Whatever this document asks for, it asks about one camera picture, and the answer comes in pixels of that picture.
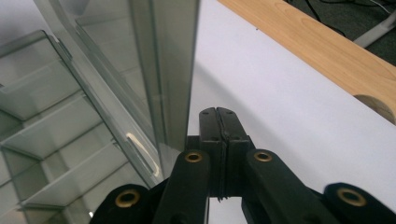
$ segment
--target glass door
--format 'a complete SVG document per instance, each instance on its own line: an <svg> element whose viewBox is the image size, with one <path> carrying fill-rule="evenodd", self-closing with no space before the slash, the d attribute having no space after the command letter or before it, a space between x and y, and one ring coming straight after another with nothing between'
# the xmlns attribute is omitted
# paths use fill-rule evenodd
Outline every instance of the glass door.
<svg viewBox="0 0 396 224"><path fill-rule="evenodd" d="M0 46L0 223L88 223L184 149L198 1L35 3L53 36Z"/></svg>

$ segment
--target glass shelf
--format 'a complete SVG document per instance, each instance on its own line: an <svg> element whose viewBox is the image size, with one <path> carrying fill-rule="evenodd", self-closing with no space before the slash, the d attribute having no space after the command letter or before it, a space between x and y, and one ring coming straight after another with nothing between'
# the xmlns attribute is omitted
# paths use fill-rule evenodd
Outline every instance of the glass shelf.
<svg viewBox="0 0 396 224"><path fill-rule="evenodd" d="M126 12L81 16L76 19L76 30L90 50L89 57L95 68L147 137L154 142L133 25L131 16Z"/></svg>
<svg viewBox="0 0 396 224"><path fill-rule="evenodd" d="M0 109L20 120L31 118L79 90L43 32L2 46L0 67Z"/></svg>
<svg viewBox="0 0 396 224"><path fill-rule="evenodd" d="M8 113L0 110L0 142L10 137L12 134L17 133L21 130L21 120L9 115Z"/></svg>
<svg viewBox="0 0 396 224"><path fill-rule="evenodd" d="M110 143L50 182L39 192L23 201L23 204L67 206L126 162L122 152Z"/></svg>
<svg viewBox="0 0 396 224"><path fill-rule="evenodd" d="M2 146L44 159L99 122L101 120L97 113L81 96L59 111L4 140Z"/></svg>
<svg viewBox="0 0 396 224"><path fill-rule="evenodd" d="M20 207L18 206L19 199L12 182L7 182L6 184L1 186L0 195L2 196L2 202L0 205L1 223L6 223L6 220L19 220L21 218L24 220L24 215L18 212L18 210L20 209Z"/></svg>

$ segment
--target metal rivet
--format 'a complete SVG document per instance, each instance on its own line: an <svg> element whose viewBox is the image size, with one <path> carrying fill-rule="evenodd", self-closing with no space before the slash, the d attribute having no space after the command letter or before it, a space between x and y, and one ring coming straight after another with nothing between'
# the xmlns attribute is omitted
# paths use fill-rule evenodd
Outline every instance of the metal rivet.
<svg viewBox="0 0 396 224"><path fill-rule="evenodd" d="M271 161L272 156L266 152L256 152L254 153L254 158L258 161Z"/></svg>
<svg viewBox="0 0 396 224"><path fill-rule="evenodd" d="M189 162L198 162L202 160L202 155L198 152L190 152L186 155L185 159Z"/></svg>
<svg viewBox="0 0 396 224"><path fill-rule="evenodd" d="M131 196L131 199L125 199L125 196ZM121 192L119 196L116 198L116 206L120 208L127 208L131 207L140 200L140 194L135 189L126 189L125 191Z"/></svg>
<svg viewBox="0 0 396 224"><path fill-rule="evenodd" d="M340 188L337 190L337 195L345 203L349 203L353 206L362 207L367 204L367 201L364 199L364 197L353 189Z"/></svg>

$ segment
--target wooden board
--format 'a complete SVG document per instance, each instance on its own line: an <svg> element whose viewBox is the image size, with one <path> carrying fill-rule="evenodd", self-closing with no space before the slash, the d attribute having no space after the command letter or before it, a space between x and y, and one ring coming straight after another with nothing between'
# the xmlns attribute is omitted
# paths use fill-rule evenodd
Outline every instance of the wooden board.
<svg viewBox="0 0 396 224"><path fill-rule="evenodd" d="M395 66L282 0L219 1L345 91L374 97L390 109L371 102L377 112L396 113Z"/></svg>

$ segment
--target cabinet door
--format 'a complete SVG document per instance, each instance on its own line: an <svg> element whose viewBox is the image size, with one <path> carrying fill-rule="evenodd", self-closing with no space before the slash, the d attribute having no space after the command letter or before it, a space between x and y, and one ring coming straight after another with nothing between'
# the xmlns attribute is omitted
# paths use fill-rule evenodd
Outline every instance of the cabinet door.
<svg viewBox="0 0 396 224"><path fill-rule="evenodd" d="M150 157L159 157L161 173L169 176L186 140L199 1L35 2L94 95L103 90L94 87L97 80L87 75L87 67L100 75L144 135L120 128L119 121L120 138L135 147L150 141L155 147ZM106 104L106 97L98 98ZM117 120L110 107L107 114Z"/></svg>
<svg viewBox="0 0 396 224"><path fill-rule="evenodd" d="M42 31L0 47L0 223L86 223L110 189L160 181L128 162L65 54Z"/></svg>

